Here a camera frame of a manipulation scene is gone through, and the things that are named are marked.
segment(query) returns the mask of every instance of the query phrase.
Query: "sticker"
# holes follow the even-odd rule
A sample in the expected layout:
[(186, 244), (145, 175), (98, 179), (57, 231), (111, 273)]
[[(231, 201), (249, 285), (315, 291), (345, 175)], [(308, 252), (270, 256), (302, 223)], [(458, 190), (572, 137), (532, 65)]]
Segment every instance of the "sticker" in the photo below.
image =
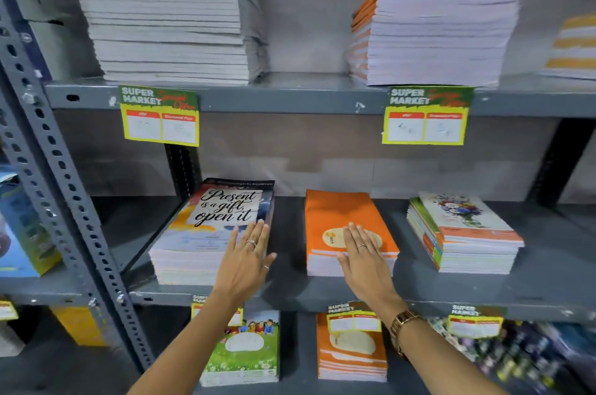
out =
[[(383, 246), (383, 238), (381, 238), (376, 233), (371, 232), (370, 230), (365, 229), (365, 232), (368, 232), (369, 234), (371, 234), (374, 237), (375, 244), (377, 245), (378, 248)], [(325, 233), (323, 233), (323, 242), (327, 246), (332, 247), (332, 248), (345, 249), (346, 243), (343, 240), (343, 227), (339, 227), (338, 229), (326, 230)]]
[(474, 307), (454, 305), (448, 317), (447, 329), (458, 337), (496, 337), (503, 325), (506, 309), (502, 307)]
[(466, 86), (392, 87), (383, 144), (463, 145), (473, 95)]
[(130, 85), (119, 88), (127, 139), (198, 147), (195, 92)]
[[(203, 305), (207, 301), (206, 296), (195, 295), (192, 297), (192, 304), (190, 306), (190, 318), (193, 319), (197, 316), (198, 312), (203, 308)], [(242, 329), (242, 326), (245, 326), (242, 321), (244, 320), (244, 309), (239, 308), (236, 310), (234, 315), (232, 316), (231, 320), (228, 323), (228, 326), (239, 326)]]
[(327, 308), (329, 332), (381, 331), (381, 320), (362, 301), (335, 304)]
[(10, 301), (0, 301), (0, 321), (16, 320), (19, 318), (17, 309)]

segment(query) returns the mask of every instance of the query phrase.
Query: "finger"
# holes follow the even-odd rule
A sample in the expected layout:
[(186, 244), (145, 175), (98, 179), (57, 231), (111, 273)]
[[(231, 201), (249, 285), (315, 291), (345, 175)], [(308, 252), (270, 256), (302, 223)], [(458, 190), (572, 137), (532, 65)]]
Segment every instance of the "finger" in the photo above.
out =
[(263, 256), (267, 252), (267, 244), (268, 243), (269, 243), (269, 224), (264, 224), (263, 230), (261, 230), (261, 234), (259, 236), (259, 241), (257, 242), (257, 246), (255, 247), (255, 254), (257, 254), (257, 257), (263, 258)]
[(362, 241), (366, 245), (366, 247), (369, 250), (369, 252), (372, 255), (375, 255), (377, 253), (376, 246), (371, 241), (370, 235), (367, 233), (366, 230), (364, 230), (364, 227), (362, 227), (361, 225), (357, 225), (356, 226), (356, 230), (358, 231), (358, 234), (360, 235), (360, 238), (362, 238)]
[(381, 253), (381, 249), (377, 246), (377, 237), (375, 237), (375, 235), (373, 235), (372, 232), (367, 232), (368, 236), (371, 239), (372, 245), (375, 248), (375, 251), (377, 252), (378, 256), (383, 258), (383, 254)]
[(253, 229), (255, 228), (255, 225), (256, 224), (254, 222), (250, 222), (249, 225), (246, 226), (246, 229), (244, 230), (244, 233), (240, 237), (238, 244), (236, 244), (237, 249), (244, 248), (244, 246), (246, 245), (246, 241), (249, 239), (250, 234), (252, 233)]
[(367, 246), (366, 244), (364, 244), (364, 240), (360, 236), (360, 232), (358, 232), (358, 229), (356, 228), (354, 223), (351, 222), (347, 226), (350, 229), (350, 233), (352, 233), (352, 238), (354, 238), (354, 242), (356, 243), (356, 249), (358, 250), (358, 253), (365, 252), (367, 250)]
[(356, 249), (356, 242), (352, 237), (352, 232), (350, 229), (346, 227), (343, 228), (343, 241), (346, 244), (346, 249), (348, 255), (352, 258), (358, 255), (358, 250)]
[(352, 272), (350, 270), (350, 260), (347, 258), (346, 254), (343, 252), (336, 252), (336, 257), (339, 261), (339, 264), (341, 265), (344, 277), (348, 278), (352, 276)]
[(226, 248), (226, 252), (232, 252), (236, 248), (236, 240), (238, 239), (238, 226), (235, 225), (234, 229), (232, 230), (232, 234), (229, 236), (228, 247)]
[(250, 237), (246, 241), (246, 250), (247, 251), (254, 251), (257, 245), (257, 241), (259, 240), (259, 236), (261, 234), (261, 230), (263, 230), (264, 221), (263, 219), (259, 219), (257, 225), (252, 232), (250, 232)]
[(272, 252), (271, 254), (269, 254), (268, 256), (266, 256), (263, 260), (263, 264), (261, 266), (260, 269), (260, 273), (259, 273), (259, 277), (261, 279), (261, 283), (264, 283), (265, 278), (267, 277), (267, 274), (269, 273), (269, 269), (271, 268), (271, 265), (273, 264), (273, 261), (275, 261), (275, 259), (277, 258), (277, 254), (275, 252)]

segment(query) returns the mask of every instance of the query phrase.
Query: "bolt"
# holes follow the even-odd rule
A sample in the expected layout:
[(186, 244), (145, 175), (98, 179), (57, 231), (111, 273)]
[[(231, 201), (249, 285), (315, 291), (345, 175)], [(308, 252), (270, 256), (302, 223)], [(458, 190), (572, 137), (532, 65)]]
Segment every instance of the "bolt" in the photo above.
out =
[(31, 43), (32, 41), (34, 41), (34, 38), (33, 38), (33, 37), (31, 37), (31, 34), (29, 34), (28, 32), (22, 32), (22, 33), (20, 34), (20, 36), (21, 36), (21, 40), (22, 40), (24, 43)]
[(21, 98), (28, 105), (34, 105), (37, 103), (37, 97), (33, 94), (30, 94), (29, 92), (25, 92)]

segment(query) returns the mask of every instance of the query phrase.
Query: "price tag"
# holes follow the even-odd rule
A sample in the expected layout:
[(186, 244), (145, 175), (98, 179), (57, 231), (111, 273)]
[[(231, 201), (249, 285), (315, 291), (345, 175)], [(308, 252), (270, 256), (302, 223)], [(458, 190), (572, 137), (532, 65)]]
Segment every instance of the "price tag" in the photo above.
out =
[(16, 320), (19, 318), (17, 309), (10, 301), (0, 301), (0, 321)]
[(127, 139), (198, 147), (195, 92), (121, 85), (120, 111)]
[[(197, 316), (198, 312), (201, 310), (201, 308), (203, 308), (203, 305), (205, 303), (205, 301), (207, 301), (207, 297), (206, 296), (193, 296), (192, 297), (192, 304), (190, 307), (190, 318), (195, 318), (195, 316)], [(239, 326), (242, 327), (242, 320), (244, 319), (244, 309), (243, 308), (239, 308), (238, 310), (236, 310), (236, 313), (234, 314), (234, 316), (232, 316), (232, 319), (229, 321), (228, 326)]]
[(451, 308), (447, 329), (458, 337), (496, 337), (503, 325), (505, 309), (502, 307), (458, 306)]
[(463, 145), (473, 95), (466, 86), (392, 87), (383, 144)]
[(381, 331), (381, 320), (362, 301), (335, 304), (327, 308), (329, 332)]

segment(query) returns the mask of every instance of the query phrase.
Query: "price label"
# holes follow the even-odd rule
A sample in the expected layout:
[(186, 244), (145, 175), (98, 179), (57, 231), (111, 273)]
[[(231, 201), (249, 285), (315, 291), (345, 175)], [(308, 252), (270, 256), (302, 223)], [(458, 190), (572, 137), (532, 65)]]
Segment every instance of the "price label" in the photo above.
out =
[[(195, 318), (195, 316), (197, 316), (197, 314), (201, 311), (201, 309), (203, 308), (203, 305), (205, 303), (205, 301), (207, 301), (207, 297), (206, 296), (193, 296), (192, 297), (193, 303), (191, 304), (190, 307), (190, 318)], [(239, 308), (238, 310), (236, 310), (236, 312), (234, 313), (234, 315), (232, 316), (232, 318), (230, 319), (228, 326), (239, 326), (242, 327), (242, 320), (244, 319), (244, 309), (243, 308)]]
[(327, 308), (329, 332), (381, 331), (381, 320), (362, 301), (335, 304)]
[(198, 147), (195, 92), (121, 85), (120, 111), (127, 139)]
[(0, 301), (0, 321), (16, 320), (19, 318), (17, 309), (10, 301)]
[(458, 337), (496, 337), (503, 325), (505, 309), (454, 305), (448, 317), (447, 329)]
[(463, 145), (473, 95), (466, 86), (392, 87), (383, 144)]

